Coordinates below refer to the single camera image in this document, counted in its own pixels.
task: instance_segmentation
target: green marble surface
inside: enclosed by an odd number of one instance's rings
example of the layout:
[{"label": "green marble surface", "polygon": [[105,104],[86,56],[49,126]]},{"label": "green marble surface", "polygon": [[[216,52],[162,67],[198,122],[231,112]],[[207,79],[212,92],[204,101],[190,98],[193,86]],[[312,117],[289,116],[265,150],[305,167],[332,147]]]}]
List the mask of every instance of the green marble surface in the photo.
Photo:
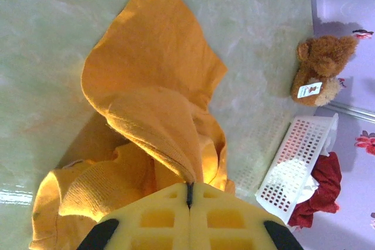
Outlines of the green marble surface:
[{"label": "green marble surface", "polygon": [[[249,202],[297,112],[295,46],[312,34],[310,0],[184,0],[229,72],[210,105],[229,142],[229,173]],[[0,0],[0,232],[26,249],[35,191],[93,110],[85,57],[127,0]]]}]

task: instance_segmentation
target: red cloth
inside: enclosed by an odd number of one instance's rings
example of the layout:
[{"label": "red cloth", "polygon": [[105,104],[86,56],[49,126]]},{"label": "red cloth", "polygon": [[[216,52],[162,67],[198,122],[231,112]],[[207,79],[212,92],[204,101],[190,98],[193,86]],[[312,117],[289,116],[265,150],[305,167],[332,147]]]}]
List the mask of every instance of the red cloth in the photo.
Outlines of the red cloth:
[{"label": "red cloth", "polygon": [[336,213],[338,210],[335,200],[341,191],[342,176],[337,154],[330,152],[328,157],[320,155],[311,176],[318,181],[319,187],[309,200],[296,205],[288,222],[292,227],[310,228],[315,212]]}]

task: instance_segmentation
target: plastic basket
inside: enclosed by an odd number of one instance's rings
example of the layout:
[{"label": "plastic basket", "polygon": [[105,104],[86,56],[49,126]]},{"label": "plastic basket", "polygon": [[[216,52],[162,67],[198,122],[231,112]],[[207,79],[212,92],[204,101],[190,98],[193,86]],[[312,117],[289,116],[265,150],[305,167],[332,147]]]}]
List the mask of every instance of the plastic basket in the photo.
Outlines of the plastic basket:
[{"label": "plastic basket", "polygon": [[255,195],[263,208],[285,224],[327,138],[335,139],[337,124],[335,114],[333,117],[295,117],[289,127]]}]

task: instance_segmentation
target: orange fabric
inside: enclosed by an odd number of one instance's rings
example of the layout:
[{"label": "orange fabric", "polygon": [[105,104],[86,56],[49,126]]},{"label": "orange fabric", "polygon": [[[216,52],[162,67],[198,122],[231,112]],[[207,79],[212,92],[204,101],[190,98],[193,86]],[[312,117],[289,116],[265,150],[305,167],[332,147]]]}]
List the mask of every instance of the orange fabric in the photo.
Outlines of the orange fabric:
[{"label": "orange fabric", "polygon": [[208,111],[225,72],[182,0],[130,0],[88,56],[81,82],[131,143],[47,175],[30,248],[74,249],[102,216],[177,182],[233,193],[225,135]]}]

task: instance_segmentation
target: brown teddy bear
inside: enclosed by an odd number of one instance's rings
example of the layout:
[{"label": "brown teddy bear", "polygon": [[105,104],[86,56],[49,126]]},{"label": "brown teddy bear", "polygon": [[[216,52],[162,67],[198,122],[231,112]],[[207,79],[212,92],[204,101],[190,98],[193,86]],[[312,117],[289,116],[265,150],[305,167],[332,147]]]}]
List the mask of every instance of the brown teddy bear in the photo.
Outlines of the brown teddy bear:
[{"label": "brown teddy bear", "polygon": [[[341,90],[336,76],[354,54],[358,42],[353,36],[322,36],[308,39],[297,47],[299,70],[291,88],[292,99],[312,107],[328,104]],[[318,94],[298,98],[301,86],[321,82]]]}]

